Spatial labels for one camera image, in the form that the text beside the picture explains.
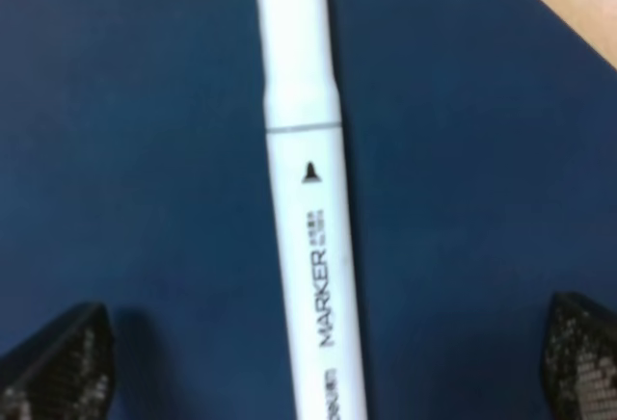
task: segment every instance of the black triangle symbol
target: black triangle symbol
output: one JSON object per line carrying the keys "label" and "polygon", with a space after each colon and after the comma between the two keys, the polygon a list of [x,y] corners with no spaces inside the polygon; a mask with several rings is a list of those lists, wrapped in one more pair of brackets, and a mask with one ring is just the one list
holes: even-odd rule
{"label": "black triangle symbol", "polygon": [[315,166],[312,164],[312,162],[308,162],[307,175],[302,180],[302,182],[321,182],[321,178],[315,172]]}

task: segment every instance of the black mesh corner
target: black mesh corner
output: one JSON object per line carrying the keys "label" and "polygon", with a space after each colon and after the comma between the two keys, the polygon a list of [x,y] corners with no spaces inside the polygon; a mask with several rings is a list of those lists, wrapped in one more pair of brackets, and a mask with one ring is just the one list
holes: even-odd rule
{"label": "black mesh corner", "polygon": [[581,294],[556,294],[542,379],[556,420],[617,420],[617,317]]}
{"label": "black mesh corner", "polygon": [[103,420],[116,384],[105,306],[79,304],[0,359],[0,420]]}

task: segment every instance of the white marker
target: white marker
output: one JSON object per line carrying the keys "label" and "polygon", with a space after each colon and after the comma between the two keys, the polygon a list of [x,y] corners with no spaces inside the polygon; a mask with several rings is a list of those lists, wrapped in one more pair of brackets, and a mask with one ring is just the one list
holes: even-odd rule
{"label": "white marker", "polygon": [[365,420],[327,0],[257,0],[270,180],[298,420]]}

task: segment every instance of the blue surface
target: blue surface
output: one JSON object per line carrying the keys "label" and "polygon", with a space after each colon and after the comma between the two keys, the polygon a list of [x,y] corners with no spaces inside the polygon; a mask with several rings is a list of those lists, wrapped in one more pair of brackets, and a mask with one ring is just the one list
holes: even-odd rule
{"label": "blue surface", "polygon": [[[615,71],[537,0],[334,0],[373,419],[548,419],[608,305]],[[255,0],[0,0],[0,349],[76,301],[113,420],[292,419]]]}

